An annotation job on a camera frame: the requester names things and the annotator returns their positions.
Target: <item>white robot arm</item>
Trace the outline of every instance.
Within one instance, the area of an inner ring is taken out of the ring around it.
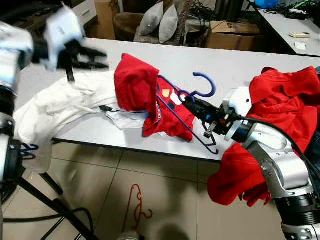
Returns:
[[[81,69],[107,68],[96,57],[107,55],[81,45],[84,29],[68,7],[61,8],[47,20],[44,39],[33,39],[23,29],[0,22],[0,193],[10,188],[22,176],[21,142],[14,140],[16,89],[21,69],[31,62],[43,64],[49,71],[65,69],[68,81],[75,81],[73,67]],[[88,56],[89,62],[78,60]],[[0,239],[2,239],[2,201],[0,199]],[[97,239],[84,229],[88,239]]]
[[[320,239],[319,195],[313,188],[310,171],[319,174],[283,130],[258,119],[242,117],[251,108],[248,87],[233,89],[220,108],[197,98],[193,102],[190,97],[186,97],[183,105],[210,124],[205,137],[212,133],[225,135],[225,140],[241,143],[257,160],[282,218],[286,239]]]

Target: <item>table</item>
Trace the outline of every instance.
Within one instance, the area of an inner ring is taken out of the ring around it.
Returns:
[[[209,91],[209,83],[194,78],[193,72],[210,76],[216,84],[216,94],[206,100],[220,106],[231,88],[249,86],[253,77],[266,67],[281,72],[295,72],[308,66],[320,66],[320,58],[281,55],[260,52],[231,51],[221,49],[166,46],[103,39],[85,39],[89,47],[108,53],[110,69],[116,69],[122,53],[129,53],[160,70],[160,73],[187,91]],[[36,93],[65,77],[64,71],[47,72],[43,66],[32,65],[24,69],[18,86],[16,109],[29,101]],[[194,131],[202,137],[203,127],[195,121]],[[219,155],[213,155],[196,139],[191,143],[177,137],[162,137],[153,134],[142,137],[141,129],[119,130],[103,114],[88,114],[66,125],[56,136],[57,140],[97,146],[189,157],[206,161],[220,161],[230,143],[216,136]]]
[[[320,28],[311,19],[290,19],[279,14],[265,13],[263,9],[258,12],[296,54],[320,57]],[[311,38],[294,38],[290,32],[310,33]],[[304,42],[305,50],[296,49],[295,42]]]

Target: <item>blue plastic hanger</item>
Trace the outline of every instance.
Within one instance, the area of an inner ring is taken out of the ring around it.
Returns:
[[[31,153],[32,151],[36,151],[39,149],[38,145],[35,144],[26,144],[22,143],[21,144],[24,148],[20,149],[20,155],[22,156],[23,160],[32,160],[36,158],[36,155]]]
[[[179,98],[179,100],[183,103],[184,100],[181,98],[181,94],[185,94],[189,97],[191,97],[192,101],[195,102],[195,99],[194,99],[194,96],[195,95],[198,95],[200,97],[204,97],[204,98],[210,98],[212,97],[215,93],[216,93],[216,85],[214,84],[214,82],[211,80],[210,77],[208,77],[207,75],[203,74],[203,73],[200,73],[200,72],[194,72],[193,73],[193,76],[195,77],[203,77],[205,78],[206,80],[208,80],[208,82],[210,83],[211,85],[211,92],[207,93],[207,94],[204,94],[204,93],[201,93],[199,91],[193,91],[192,93],[189,93],[188,91],[186,90],[182,90],[182,89],[179,89],[177,88],[174,84],[172,84],[168,79],[166,79],[164,76],[162,75],[159,75],[159,78],[162,78],[163,80],[165,80],[168,84],[170,84],[170,86],[177,92],[177,96]],[[216,140],[214,138],[213,135],[211,135],[210,139],[212,140],[212,143],[209,143],[209,144],[206,144],[204,143],[200,137],[198,137],[194,131],[192,131],[192,129],[190,127],[188,127],[188,125],[178,116],[178,114],[176,114],[172,109],[171,107],[168,106],[168,104],[165,102],[165,100],[163,100],[159,94],[156,95],[157,98],[170,110],[170,112],[173,113],[173,115],[192,133],[192,135],[198,139],[200,141],[200,143],[202,145],[204,145],[206,147],[206,149],[209,150],[210,153],[212,154],[219,154],[219,150],[216,149],[215,151],[212,151],[209,147],[212,147],[212,146],[216,146]],[[205,125],[204,122],[202,122],[202,126],[204,127],[205,130],[207,130],[207,127]]]

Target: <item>tile floor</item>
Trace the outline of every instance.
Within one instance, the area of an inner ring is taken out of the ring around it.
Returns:
[[[116,240],[132,228],[147,240],[284,239],[274,205],[248,208],[237,200],[225,207],[210,200],[205,182],[218,164],[70,143],[55,145],[52,157],[49,174],[64,190],[60,198],[72,209],[89,209],[101,240]],[[57,197],[37,174],[27,171],[24,177],[49,198]],[[20,188],[3,211],[7,218],[54,214]],[[39,240],[56,222],[5,224],[3,239]],[[65,220],[48,239],[77,235]]]

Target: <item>wall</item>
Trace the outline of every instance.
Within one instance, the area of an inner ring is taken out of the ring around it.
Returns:
[[[242,11],[245,11],[245,10],[247,9],[248,5],[249,5],[249,3],[248,3],[247,1],[244,1],[241,10],[242,10]],[[249,8],[249,11],[254,12],[255,9],[251,6],[251,7]]]
[[[216,0],[200,0],[201,3],[204,4],[204,6],[211,8],[211,9],[215,9],[215,5],[216,5]]]

